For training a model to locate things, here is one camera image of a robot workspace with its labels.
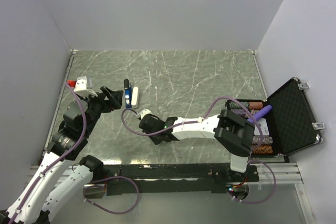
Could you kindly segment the blue stapler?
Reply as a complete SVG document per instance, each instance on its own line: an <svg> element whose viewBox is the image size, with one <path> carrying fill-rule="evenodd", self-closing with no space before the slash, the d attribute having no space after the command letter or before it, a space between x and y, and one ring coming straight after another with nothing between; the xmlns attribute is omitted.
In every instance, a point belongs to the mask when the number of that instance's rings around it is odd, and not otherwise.
<svg viewBox="0 0 336 224"><path fill-rule="evenodd" d="M124 98L125 98L125 107L132 108L132 85L129 79L124 79Z"/></svg>

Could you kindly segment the white stapler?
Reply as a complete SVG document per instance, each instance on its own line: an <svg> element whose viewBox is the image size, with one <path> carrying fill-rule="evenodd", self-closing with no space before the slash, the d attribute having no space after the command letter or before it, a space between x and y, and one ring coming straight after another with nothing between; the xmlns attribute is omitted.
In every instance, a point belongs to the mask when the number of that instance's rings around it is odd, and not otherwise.
<svg viewBox="0 0 336 224"><path fill-rule="evenodd" d="M137 108L139 104L139 97L140 97L140 91L138 87L134 87L132 89L132 99L131 99L131 106L133 108Z"/></svg>

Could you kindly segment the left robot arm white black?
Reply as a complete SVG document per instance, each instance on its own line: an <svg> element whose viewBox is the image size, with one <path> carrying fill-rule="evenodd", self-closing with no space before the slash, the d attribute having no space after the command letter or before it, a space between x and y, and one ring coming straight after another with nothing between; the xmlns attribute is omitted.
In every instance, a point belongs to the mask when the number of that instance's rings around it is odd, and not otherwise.
<svg viewBox="0 0 336 224"><path fill-rule="evenodd" d="M103 178L103 162L88 155L69 177L57 184L88 143L100 116L122 107L123 91L101 87L96 93L81 81L76 81L74 87L66 86L75 100L64 113L37 172L17 200L1 211L1 223L50 223L63 204L85 184Z"/></svg>

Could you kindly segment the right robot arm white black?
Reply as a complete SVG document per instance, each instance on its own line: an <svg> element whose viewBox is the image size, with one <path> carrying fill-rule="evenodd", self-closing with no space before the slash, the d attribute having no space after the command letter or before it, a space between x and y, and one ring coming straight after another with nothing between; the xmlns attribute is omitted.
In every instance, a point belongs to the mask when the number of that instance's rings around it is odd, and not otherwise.
<svg viewBox="0 0 336 224"><path fill-rule="evenodd" d="M233 111L221 110L206 119L169 117L165 121L148 113L141 116L139 128L155 145L188 138L217 140L230 153L230 177L240 181L248 173L255 125Z"/></svg>

